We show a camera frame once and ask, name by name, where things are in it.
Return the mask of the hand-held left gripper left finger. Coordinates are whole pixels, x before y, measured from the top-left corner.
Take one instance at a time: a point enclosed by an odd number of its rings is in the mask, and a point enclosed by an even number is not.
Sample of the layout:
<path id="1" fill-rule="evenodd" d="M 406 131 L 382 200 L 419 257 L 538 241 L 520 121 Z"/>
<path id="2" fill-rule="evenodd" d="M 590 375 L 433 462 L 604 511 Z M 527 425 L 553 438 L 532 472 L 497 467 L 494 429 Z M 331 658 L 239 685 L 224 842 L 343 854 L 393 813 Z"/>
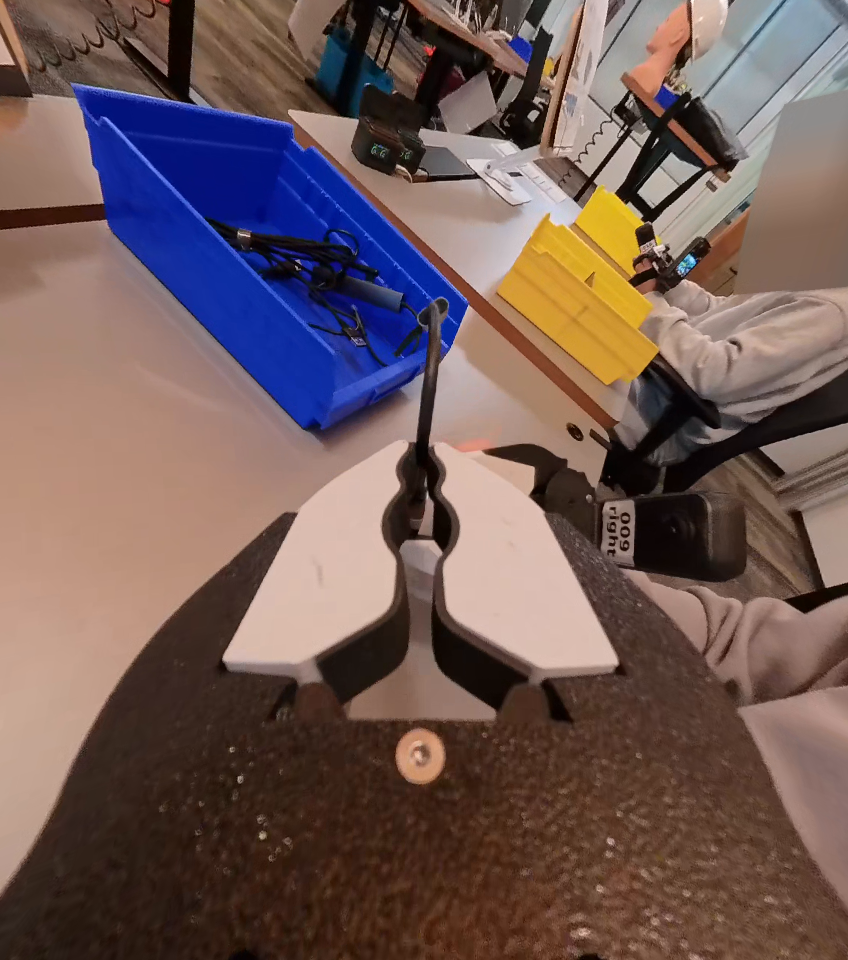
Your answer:
<path id="1" fill-rule="evenodd" d="M 410 613 L 413 446 L 395 441 L 298 511 L 223 664 L 233 673 L 322 683 L 345 704 L 405 659 Z"/>

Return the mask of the yellow plastic bin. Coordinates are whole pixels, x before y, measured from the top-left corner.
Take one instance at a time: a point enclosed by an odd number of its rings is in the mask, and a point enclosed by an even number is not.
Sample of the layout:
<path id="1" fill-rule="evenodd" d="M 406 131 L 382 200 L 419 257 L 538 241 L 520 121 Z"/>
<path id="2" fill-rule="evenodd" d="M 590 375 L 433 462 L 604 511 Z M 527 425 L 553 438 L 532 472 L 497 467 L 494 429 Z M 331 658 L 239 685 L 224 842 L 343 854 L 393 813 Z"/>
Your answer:
<path id="1" fill-rule="evenodd" d="M 549 215 L 530 234 L 498 294 L 604 385 L 632 381 L 658 355 L 641 331 L 650 302 Z"/>
<path id="2" fill-rule="evenodd" d="M 630 266 L 638 256 L 637 231 L 649 227 L 614 192 L 598 185 L 574 219 L 573 226 L 612 260 Z"/>

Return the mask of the dark laptop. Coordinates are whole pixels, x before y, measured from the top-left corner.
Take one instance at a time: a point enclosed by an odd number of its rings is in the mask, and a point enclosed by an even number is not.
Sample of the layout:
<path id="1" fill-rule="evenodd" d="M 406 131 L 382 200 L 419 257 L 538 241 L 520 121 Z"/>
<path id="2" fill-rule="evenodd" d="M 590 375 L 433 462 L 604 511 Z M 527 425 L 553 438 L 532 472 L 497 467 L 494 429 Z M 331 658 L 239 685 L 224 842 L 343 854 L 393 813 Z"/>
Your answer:
<path id="1" fill-rule="evenodd" d="M 450 149 L 427 146 L 414 173 L 425 184 L 456 183 L 478 178 L 478 174 Z"/>

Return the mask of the person's right forearm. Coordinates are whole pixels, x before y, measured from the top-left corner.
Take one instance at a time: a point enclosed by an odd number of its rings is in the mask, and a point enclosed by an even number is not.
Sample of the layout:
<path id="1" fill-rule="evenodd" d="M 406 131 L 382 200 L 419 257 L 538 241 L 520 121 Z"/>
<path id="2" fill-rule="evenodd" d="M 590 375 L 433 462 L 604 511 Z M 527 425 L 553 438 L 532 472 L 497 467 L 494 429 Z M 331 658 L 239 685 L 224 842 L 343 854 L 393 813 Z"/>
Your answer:
<path id="1" fill-rule="evenodd" d="M 743 603 L 703 586 L 625 576 L 682 630 L 739 706 L 848 687 L 848 595 L 801 612 L 780 599 Z"/>

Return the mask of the orange-plug black cable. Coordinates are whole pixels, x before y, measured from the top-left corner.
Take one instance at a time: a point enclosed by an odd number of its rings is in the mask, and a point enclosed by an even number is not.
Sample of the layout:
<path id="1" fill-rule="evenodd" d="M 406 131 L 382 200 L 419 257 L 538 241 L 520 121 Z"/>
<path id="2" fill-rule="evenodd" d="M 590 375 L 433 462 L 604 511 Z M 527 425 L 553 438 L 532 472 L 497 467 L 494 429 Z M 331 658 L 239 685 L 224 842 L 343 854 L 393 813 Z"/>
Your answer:
<path id="1" fill-rule="evenodd" d="M 427 332 L 428 343 L 415 439 L 408 447 L 402 461 L 406 519 L 408 531 L 412 537 L 419 533 L 427 509 L 430 432 L 442 358 L 441 328 L 444 319 L 448 316 L 449 308 L 447 299 L 440 296 L 429 303 L 418 316 L 419 326 Z"/>

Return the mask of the grey wood-edged table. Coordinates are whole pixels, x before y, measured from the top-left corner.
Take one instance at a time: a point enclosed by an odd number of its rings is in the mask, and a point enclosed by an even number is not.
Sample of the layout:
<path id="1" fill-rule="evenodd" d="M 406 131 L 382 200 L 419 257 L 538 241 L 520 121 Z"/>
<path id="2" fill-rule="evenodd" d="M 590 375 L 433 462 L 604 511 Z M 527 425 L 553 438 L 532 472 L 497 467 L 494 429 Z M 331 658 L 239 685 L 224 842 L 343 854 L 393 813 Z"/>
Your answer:
<path id="1" fill-rule="evenodd" d="M 628 386 L 609 386 L 507 304 L 498 287 L 545 214 L 569 224 L 578 208 L 564 199 L 551 206 L 539 194 L 508 206 L 479 178 L 411 184 L 361 165 L 351 142 L 357 121 L 292 110 L 288 114 L 302 146 L 319 150 L 386 219 L 465 296 L 468 306 L 603 429 L 613 427 L 626 406 Z"/>

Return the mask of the mannequin head with helmet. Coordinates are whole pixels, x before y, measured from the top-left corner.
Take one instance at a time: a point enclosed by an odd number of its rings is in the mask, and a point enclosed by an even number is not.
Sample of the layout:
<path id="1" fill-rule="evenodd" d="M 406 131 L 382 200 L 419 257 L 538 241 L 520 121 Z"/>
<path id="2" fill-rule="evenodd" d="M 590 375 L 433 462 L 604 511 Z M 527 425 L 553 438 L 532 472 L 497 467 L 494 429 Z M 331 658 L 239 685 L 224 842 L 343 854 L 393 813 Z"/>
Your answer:
<path id="1" fill-rule="evenodd" d="M 707 54 L 721 38 L 728 1 L 684 1 L 663 20 L 646 43 L 646 58 L 630 75 L 648 95 L 668 78 Z"/>

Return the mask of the grey desk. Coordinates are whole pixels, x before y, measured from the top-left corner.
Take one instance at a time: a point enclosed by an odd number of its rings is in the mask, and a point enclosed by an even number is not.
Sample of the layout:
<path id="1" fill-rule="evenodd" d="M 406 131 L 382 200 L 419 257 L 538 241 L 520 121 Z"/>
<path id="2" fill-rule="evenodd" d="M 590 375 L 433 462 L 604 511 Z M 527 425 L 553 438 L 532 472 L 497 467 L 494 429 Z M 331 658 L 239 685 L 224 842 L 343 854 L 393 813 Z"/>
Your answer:
<path id="1" fill-rule="evenodd" d="M 105 222 L 0 232 L 0 958 L 570 958 L 566 881 L 478 850 L 427 903 L 400 854 L 477 840 L 363 831 L 394 724 L 279 721 L 219 666 L 262 531 L 410 438 L 420 380 L 301 430 Z"/>

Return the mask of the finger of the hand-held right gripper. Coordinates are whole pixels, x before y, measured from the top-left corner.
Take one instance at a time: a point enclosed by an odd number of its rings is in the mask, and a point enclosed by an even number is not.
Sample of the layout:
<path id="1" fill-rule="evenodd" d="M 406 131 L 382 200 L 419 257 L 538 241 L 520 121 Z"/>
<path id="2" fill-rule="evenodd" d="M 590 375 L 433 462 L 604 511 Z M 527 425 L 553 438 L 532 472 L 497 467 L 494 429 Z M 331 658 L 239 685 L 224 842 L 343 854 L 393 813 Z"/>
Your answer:
<path id="1" fill-rule="evenodd" d="M 494 470 L 531 498 L 541 495 L 545 479 L 545 457 L 538 452 L 492 452 Z"/>
<path id="2" fill-rule="evenodd" d="M 401 547 L 408 596 L 418 601 L 432 598 L 434 573 L 442 551 L 431 538 L 412 538 Z"/>

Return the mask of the black office chair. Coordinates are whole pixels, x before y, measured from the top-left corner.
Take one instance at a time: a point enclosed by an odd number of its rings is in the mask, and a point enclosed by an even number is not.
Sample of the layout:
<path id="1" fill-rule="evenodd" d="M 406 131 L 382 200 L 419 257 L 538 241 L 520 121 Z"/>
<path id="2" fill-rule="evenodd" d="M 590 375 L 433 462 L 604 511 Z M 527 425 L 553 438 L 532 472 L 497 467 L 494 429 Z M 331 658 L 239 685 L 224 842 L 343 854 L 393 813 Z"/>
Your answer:
<path id="1" fill-rule="evenodd" d="M 668 467 L 651 465 L 648 457 L 689 424 L 718 426 L 718 409 L 700 398 L 662 357 L 654 358 L 639 382 L 662 386 L 668 403 L 658 422 L 636 446 L 627 449 L 617 438 L 591 437 L 604 446 L 606 456 L 599 481 L 627 496 L 643 496 L 655 489 L 664 494 L 687 491 L 719 465 L 761 447 L 848 424 L 848 369 L 819 389 L 776 409 L 734 436 L 697 450 L 683 462 Z"/>

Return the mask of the black battery charger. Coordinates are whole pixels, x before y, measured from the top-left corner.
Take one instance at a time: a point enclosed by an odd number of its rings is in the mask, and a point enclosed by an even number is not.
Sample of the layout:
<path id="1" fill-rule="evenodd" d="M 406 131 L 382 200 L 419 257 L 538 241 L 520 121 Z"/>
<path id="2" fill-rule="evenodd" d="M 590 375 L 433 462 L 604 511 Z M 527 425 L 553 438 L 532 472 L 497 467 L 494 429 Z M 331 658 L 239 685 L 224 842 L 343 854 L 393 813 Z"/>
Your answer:
<path id="1" fill-rule="evenodd" d="M 359 164 L 391 176 L 403 164 L 404 151 L 404 142 L 393 128 L 367 116 L 358 117 L 351 153 Z"/>
<path id="2" fill-rule="evenodd" d="M 430 175 L 423 166 L 427 147 L 418 133 L 410 128 L 398 127 L 398 149 L 395 164 L 396 176 L 412 184 L 425 183 Z"/>

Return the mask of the blue plastic bin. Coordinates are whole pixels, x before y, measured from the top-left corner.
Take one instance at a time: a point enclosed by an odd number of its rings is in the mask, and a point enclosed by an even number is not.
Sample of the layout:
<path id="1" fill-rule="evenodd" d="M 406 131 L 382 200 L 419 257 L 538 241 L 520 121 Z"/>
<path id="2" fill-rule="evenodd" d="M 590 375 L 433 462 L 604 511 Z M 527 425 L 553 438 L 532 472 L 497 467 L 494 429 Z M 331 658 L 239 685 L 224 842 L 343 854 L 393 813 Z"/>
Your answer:
<path id="1" fill-rule="evenodd" d="M 464 296 L 285 122 L 75 84 L 112 232 L 303 428 L 425 366 L 418 316 Z"/>

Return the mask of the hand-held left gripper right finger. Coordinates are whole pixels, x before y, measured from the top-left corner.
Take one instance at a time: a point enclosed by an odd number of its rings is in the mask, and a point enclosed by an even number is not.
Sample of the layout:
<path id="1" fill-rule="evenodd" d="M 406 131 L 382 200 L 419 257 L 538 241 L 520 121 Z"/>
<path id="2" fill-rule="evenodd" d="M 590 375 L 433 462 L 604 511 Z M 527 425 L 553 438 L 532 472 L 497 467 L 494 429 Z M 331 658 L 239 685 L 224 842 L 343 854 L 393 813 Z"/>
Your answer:
<path id="1" fill-rule="evenodd" d="M 550 523 L 508 479 L 430 448 L 435 661 L 491 709 L 514 688 L 612 675 L 619 658 Z"/>

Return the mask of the white document stand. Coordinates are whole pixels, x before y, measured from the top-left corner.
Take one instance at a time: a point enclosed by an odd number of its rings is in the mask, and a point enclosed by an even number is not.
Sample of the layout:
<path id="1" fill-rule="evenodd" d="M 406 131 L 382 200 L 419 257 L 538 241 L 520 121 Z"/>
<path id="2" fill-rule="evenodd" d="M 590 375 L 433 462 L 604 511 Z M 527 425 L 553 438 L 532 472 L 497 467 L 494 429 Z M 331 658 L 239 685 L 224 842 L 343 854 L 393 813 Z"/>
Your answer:
<path id="1" fill-rule="evenodd" d="M 609 7 L 608 1 L 585 1 L 575 11 L 538 143 L 493 160 L 467 162 L 473 172 L 512 207 L 530 201 L 520 177 L 531 164 L 539 160 L 569 159 L 574 153 L 598 68 Z"/>

